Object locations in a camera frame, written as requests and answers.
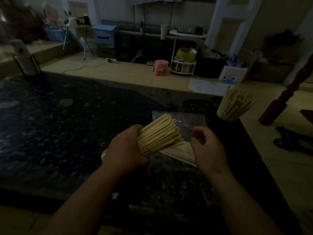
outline bottle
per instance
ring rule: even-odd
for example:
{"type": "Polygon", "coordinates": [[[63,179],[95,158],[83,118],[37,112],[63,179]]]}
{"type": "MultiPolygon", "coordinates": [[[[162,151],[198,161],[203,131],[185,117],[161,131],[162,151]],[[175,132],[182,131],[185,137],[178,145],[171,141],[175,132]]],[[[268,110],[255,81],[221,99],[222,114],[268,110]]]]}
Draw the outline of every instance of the bottle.
{"type": "Polygon", "coordinates": [[[140,35],[143,35],[143,22],[141,22],[140,35]]]}

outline green storage box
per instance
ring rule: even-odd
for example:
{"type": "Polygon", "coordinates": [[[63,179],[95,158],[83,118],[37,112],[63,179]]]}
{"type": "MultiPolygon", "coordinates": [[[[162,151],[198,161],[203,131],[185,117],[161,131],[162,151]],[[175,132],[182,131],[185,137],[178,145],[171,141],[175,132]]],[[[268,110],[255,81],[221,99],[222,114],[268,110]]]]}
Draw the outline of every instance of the green storage box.
{"type": "Polygon", "coordinates": [[[101,58],[116,59],[113,45],[97,44],[98,55],[101,58]]]}

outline white cable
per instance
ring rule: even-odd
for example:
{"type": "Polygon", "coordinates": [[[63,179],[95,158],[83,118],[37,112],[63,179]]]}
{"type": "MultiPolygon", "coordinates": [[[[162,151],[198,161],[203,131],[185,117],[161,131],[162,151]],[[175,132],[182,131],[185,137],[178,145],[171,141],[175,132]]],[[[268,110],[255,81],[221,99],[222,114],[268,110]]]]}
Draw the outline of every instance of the white cable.
{"type": "Polygon", "coordinates": [[[142,49],[138,51],[136,57],[131,61],[131,63],[133,63],[135,61],[135,59],[141,55],[141,52],[142,52],[142,49]]]}

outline forearm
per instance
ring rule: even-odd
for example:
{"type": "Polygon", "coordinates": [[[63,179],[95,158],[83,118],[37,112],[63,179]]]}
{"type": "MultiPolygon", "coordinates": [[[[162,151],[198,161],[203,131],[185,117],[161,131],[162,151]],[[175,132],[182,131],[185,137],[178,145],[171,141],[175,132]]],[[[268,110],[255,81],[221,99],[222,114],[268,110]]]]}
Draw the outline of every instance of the forearm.
{"type": "Polygon", "coordinates": [[[282,234],[275,222],[231,173],[218,175],[211,183],[232,235],[282,234]]]}
{"type": "Polygon", "coordinates": [[[97,234],[119,176],[96,170],[53,215],[43,234],[97,234]]]}

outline white rolling cart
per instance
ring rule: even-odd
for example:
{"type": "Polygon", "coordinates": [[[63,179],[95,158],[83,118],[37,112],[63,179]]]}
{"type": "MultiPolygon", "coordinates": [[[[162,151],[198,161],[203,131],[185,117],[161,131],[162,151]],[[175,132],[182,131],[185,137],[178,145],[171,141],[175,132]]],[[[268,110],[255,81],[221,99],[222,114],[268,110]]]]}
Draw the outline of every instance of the white rolling cart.
{"type": "Polygon", "coordinates": [[[172,54],[172,60],[171,60],[171,72],[178,73],[178,74],[183,74],[183,75],[191,75],[191,76],[193,76],[194,75],[194,69],[195,69],[196,63],[197,63],[196,61],[194,63],[183,63],[183,62],[179,62],[179,61],[175,61],[174,60],[174,51],[175,51],[176,39],[195,39],[195,40],[197,40],[197,48],[196,48],[196,50],[198,50],[199,40],[200,39],[206,39],[208,36],[206,34],[195,35],[195,34],[178,33],[177,30],[171,30],[170,34],[175,35],[173,54],[172,54]],[[177,71],[177,68],[176,68],[176,71],[172,70],[173,63],[182,64],[182,70],[187,68],[187,71],[186,72],[182,72],[182,70],[181,71],[177,71]]]}

